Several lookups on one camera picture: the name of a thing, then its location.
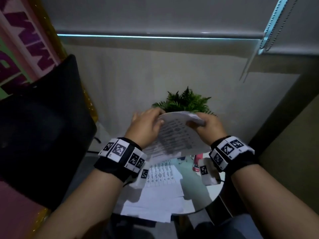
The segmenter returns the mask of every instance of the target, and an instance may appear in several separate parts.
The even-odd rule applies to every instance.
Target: black wristband
[[[141,147],[128,138],[111,139],[99,156],[94,167],[113,174],[123,182],[130,175],[136,177],[146,159]]]
[[[211,149],[209,155],[214,166],[219,172],[224,171],[229,176],[245,166],[259,164],[255,151],[236,137],[218,139],[211,145]]]

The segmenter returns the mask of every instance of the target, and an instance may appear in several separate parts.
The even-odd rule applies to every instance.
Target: person's right hand
[[[216,140],[227,136],[227,133],[217,116],[202,112],[197,112],[196,115],[205,121],[205,126],[199,126],[192,121],[187,122],[186,125],[194,129],[202,141],[208,146],[212,145]]]

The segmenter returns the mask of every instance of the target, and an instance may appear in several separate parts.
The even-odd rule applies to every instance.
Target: black chair
[[[54,210],[96,133],[74,55],[0,101],[0,176]]]

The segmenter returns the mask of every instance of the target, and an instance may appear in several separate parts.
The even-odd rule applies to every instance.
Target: roller blind
[[[278,0],[42,0],[58,33],[262,38]]]
[[[282,0],[285,5],[261,52],[319,55],[319,0]]]

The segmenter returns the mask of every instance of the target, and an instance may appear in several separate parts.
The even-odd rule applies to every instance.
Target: potted plant
[[[173,94],[168,91],[166,101],[154,103],[153,107],[160,107],[165,112],[204,112],[207,114],[213,114],[207,105],[207,101],[211,97],[202,97],[201,95],[195,94],[192,89],[187,89],[179,95],[178,92]]]

